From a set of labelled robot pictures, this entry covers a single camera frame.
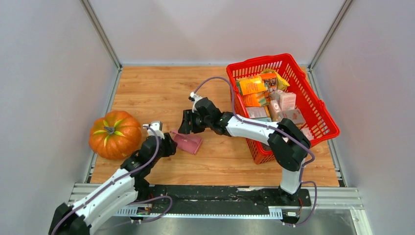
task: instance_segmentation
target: pumpkin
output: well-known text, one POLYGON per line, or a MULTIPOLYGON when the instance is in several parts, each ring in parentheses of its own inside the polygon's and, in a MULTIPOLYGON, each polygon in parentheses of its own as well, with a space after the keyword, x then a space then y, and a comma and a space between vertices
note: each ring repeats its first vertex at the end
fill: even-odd
POLYGON ((137 150, 140 140, 140 123, 126 111, 112 111, 94 122, 89 145, 103 158, 121 160, 137 150))

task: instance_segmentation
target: red basket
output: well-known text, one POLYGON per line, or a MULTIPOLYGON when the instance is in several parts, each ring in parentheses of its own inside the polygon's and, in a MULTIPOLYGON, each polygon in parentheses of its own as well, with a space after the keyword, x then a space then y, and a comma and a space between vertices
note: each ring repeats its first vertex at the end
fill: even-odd
MULTIPOLYGON (((317 98, 306 80, 305 73, 301 71, 290 54, 262 56, 227 66, 226 72, 236 95, 235 110, 239 115, 249 117, 235 80, 259 74, 266 68, 276 70, 279 75, 290 83, 287 92, 294 92, 297 95, 296 108, 301 110, 306 121, 301 128, 310 128, 314 136, 311 141, 312 146, 340 134, 340 130, 325 108, 324 102, 317 98)), ((275 159, 272 151, 265 151, 260 142, 247 139, 247 143, 256 164, 275 159)))

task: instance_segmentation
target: wooden table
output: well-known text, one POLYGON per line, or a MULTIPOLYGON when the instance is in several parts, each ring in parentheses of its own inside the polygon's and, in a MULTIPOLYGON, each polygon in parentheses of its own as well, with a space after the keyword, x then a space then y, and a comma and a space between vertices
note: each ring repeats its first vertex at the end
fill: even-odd
MULTIPOLYGON (((141 124, 160 120, 163 131, 178 129, 183 110, 191 108, 190 92, 211 76, 227 78, 225 67, 124 67, 112 110, 125 110, 141 124)), ((231 111, 228 85, 221 80, 207 82, 198 92, 207 96, 222 112, 231 111)), ((147 136, 143 129, 142 141, 147 136)), ((256 165, 244 138, 219 136, 211 130, 197 134, 203 138, 197 155, 180 149, 162 158, 146 180, 167 185, 278 186, 281 167, 276 161, 256 165)), ((318 186, 338 187, 328 145, 312 148, 316 160, 304 170, 303 180, 318 186)), ((105 182, 123 161, 98 157, 91 183, 105 182)))

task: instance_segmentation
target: metal corner post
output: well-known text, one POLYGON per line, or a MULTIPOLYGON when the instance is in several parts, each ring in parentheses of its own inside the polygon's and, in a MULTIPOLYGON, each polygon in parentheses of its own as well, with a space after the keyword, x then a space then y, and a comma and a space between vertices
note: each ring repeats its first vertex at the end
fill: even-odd
POLYGON ((337 13, 336 18, 334 19, 334 21, 331 24, 327 34, 324 37, 322 43, 320 44, 319 48, 317 49, 316 54, 314 55, 313 59, 311 60, 310 64, 308 65, 308 69, 310 69, 310 71, 312 71, 316 67, 316 65, 319 62, 322 54, 324 53, 327 45, 330 43, 333 35, 337 31, 337 28, 339 27, 340 23, 344 19, 346 13, 350 9, 350 6, 353 2, 354 2, 354 0, 345 0, 343 2, 343 5, 340 8, 339 12, 337 13))
POLYGON ((122 68, 122 64, 120 60, 118 59, 114 48, 111 46, 110 41, 108 40, 107 35, 104 32, 104 29, 101 25, 101 23, 98 20, 98 17, 96 16, 92 5, 89 0, 79 0, 82 4, 82 6, 85 9, 85 12, 87 13, 88 17, 91 20, 91 23, 93 24, 94 28, 96 29, 96 32, 98 33, 99 37, 101 38, 102 44, 104 45, 105 49, 107 50, 109 56, 111 57, 112 61, 114 62, 115 66, 118 70, 122 68))

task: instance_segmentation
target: white panel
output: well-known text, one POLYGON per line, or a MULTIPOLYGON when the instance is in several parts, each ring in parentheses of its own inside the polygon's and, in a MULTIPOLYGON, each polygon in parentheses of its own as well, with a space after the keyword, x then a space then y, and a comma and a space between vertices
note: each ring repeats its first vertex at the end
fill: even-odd
POLYGON ((91 0, 123 64, 311 62, 343 0, 91 0))
POLYGON ((47 234, 85 174, 116 69, 77 0, 0 1, 2 234, 47 234))
POLYGON ((414 234, 415 1, 357 0, 316 77, 373 234, 414 234))

